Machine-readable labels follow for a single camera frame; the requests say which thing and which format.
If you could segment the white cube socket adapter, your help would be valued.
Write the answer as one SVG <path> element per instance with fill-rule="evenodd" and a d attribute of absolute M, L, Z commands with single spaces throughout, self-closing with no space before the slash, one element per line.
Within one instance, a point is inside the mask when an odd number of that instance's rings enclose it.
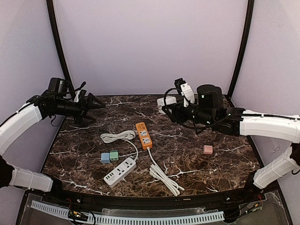
<path fill-rule="evenodd" d="M 173 96 L 167 96 L 166 98 L 162 97 L 157 99 L 157 106 L 158 106 L 158 111 L 161 114 L 165 115 L 165 112 L 163 111 L 162 107 L 165 105 L 171 105 L 177 103 L 176 97 Z"/>

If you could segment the blue plug adapter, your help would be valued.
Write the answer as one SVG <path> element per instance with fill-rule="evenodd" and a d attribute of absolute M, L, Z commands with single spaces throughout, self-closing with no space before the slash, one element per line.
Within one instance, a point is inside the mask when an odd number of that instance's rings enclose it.
<path fill-rule="evenodd" d="M 100 161 L 102 164 L 110 163 L 110 153 L 101 153 Z"/>

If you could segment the green plug adapter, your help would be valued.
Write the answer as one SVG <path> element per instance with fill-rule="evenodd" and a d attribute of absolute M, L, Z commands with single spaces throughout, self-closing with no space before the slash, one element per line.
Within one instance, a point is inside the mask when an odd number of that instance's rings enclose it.
<path fill-rule="evenodd" d="M 110 161 L 118 161 L 119 160 L 119 151 L 118 150 L 111 150 L 109 152 Z"/>

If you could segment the white power strip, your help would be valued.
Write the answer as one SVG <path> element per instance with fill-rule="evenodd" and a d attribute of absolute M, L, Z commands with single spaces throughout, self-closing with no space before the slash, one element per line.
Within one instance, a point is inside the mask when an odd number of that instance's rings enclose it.
<path fill-rule="evenodd" d="M 113 188 L 135 168 L 136 162 L 132 158 L 128 157 L 111 172 L 109 172 L 104 177 L 104 181 L 110 188 Z"/>

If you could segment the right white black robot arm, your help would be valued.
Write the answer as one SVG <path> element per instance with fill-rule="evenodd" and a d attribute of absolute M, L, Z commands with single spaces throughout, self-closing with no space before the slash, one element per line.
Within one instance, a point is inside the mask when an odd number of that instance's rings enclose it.
<path fill-rule="evenodd" d="M 167 103 L 163 98 L 162 111 L 185 128 L 197 134 L 211 128 L 233 136 L 265 136 L 290 141 L 286 151 L 265 167 L 252 172 L 246 189 L 264 189 L 287 173 L 300 168 L 300 117 L 253 112 L 244 108 L 225 108 L 220 87 L 206 84 L 194 94 L 188 83 L 176 81 L 175 90 L 183 99 Z"/>

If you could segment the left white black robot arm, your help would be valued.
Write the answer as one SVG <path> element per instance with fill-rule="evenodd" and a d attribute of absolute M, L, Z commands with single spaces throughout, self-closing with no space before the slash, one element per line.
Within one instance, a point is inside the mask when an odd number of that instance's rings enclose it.
<path fill-rule="evenodd" d="M 105 104 L 93 94 L 83 89 L 85 82 L 75 90 L 69 90 L 69 82 L 61 78 L 51 78 L 48 89 L 42 95 L 35 95 L 0 125 L 0 154 L 29 128 L 45 118 L 57 115 L 72 117 L 74 123 L 84 127 L 96 120 L 88 116 L 89 110 L 104 108 Z M 0 186 L 19 187 L 50 192 L 53 179 L 49 176 L 23 169 L 0 159 Z"/>

